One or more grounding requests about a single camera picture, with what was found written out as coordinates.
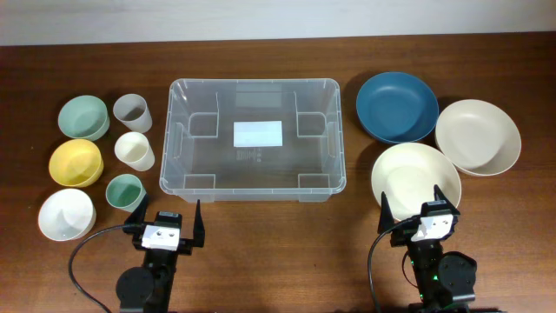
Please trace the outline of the yellow bowl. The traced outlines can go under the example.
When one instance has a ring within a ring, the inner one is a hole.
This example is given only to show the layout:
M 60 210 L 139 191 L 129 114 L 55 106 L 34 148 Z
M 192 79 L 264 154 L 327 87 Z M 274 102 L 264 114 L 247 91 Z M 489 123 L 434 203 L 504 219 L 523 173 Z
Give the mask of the yellow bowl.
M 49 173 L 58 184 L 84 188 L 95 183 L 103 173 L 104 162 L 95 143 L 72 139 L 61 144 L 50 157 Z

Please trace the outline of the beige plate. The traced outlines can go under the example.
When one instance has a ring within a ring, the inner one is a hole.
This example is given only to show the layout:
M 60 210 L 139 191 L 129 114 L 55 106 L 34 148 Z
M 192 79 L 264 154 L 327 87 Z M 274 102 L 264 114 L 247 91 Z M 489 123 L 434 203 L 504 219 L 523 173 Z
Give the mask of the beige plate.
M 517 125 L 504 110 L 482 100 L 448 105 L 439 115 L 434 136 L 440 151 L 470 176 L 499 175 L 520 157 Z

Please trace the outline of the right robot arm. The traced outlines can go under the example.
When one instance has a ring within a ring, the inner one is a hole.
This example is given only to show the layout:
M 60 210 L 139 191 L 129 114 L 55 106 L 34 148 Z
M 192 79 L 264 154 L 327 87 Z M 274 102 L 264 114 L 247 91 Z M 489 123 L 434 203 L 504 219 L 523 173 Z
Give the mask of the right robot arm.
M 434 200 L 421 205 L 420 213 L 395 222 L 387 195 L 381 194 L 381 216 L 377 232 L 390 235 L 390 245 L 407 248 L 404 257 L 412 262 L 420 302 L 410 312 L 468 312 L 475 300 L 473 286 L 477 263 L 458 251 L 444 252 L 441 243 L 453 233 L 460 212 L 440 187 Z

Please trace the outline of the blue plate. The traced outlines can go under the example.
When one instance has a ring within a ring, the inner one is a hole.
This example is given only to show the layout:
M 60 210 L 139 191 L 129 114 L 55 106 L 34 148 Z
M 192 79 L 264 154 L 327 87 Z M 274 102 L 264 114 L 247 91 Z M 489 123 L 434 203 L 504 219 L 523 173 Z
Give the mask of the blue plate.
M 369 78 L 357 94 L 355 107 L 362 128 L 390 144 L 420 141 L 434 130 L 440 115 L 437 96 L 429 85 L 396 71 Z

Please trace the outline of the cream plate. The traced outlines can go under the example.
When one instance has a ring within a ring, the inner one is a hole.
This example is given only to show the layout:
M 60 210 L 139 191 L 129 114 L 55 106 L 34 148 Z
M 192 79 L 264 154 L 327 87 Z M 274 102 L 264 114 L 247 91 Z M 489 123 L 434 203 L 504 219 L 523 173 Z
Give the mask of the cream plate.
M 458 206 L 462 187 L 453 164 L 437 149 L 422 143 L 401 143 L 382 152 L 370 175 L 378 203 L 387 196 L 394 220 L 420 214 L 421 205 L 434 200 L 434 186 Z

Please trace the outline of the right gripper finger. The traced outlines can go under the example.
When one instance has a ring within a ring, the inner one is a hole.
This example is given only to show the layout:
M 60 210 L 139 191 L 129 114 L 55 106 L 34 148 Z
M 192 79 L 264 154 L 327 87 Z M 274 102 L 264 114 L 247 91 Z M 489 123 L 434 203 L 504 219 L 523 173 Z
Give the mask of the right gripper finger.
M 395 225 L 395 220 L 390 209 L 387 195 L 384 191 L 381 192 L 381 215 L 377 228 L 377 233 L 382 234 Z
M 449 214 L 452 215 L 459 215 L 460 212 L 456 209 L 456 207 L 447 199 L 444 195 L 440 187 L 435 184 L 434 185 L 434 199 L 436 202 L 439 202 L 438 206 L 440 210 L 447 211 Z

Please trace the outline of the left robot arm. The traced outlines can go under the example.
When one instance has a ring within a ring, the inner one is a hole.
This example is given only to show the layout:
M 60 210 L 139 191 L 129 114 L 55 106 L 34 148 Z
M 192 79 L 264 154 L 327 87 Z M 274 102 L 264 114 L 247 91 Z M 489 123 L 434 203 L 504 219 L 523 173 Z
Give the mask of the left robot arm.
M 205 242 L 201 203 L 195 207 L 193 237 L 181 237 L 182 215 L 159 211 L 155 220 L 144 220 L 149 204 L 145 196 L 125 220 L 124 232 L 136 250 L 144 253 L 142 265 L 124 271 L 116 283 L 121 312 L 167 312 L 177 258 L 189 256 Z

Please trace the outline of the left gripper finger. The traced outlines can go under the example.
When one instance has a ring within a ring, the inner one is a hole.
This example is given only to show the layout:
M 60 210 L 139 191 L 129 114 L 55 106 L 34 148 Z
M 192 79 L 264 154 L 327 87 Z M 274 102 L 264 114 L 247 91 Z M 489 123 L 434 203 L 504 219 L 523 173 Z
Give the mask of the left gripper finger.
M 141 224 L 144 222 L 144 217 L 149 205 L 149 196 L 145 195 L 135 210 L 125 220 L 125 224 Z
M 195 221 L 193 228 L 193 246 L 203 248 L 205 242 L 205 228 L 202 220 L 201 201 L 196 202 Z

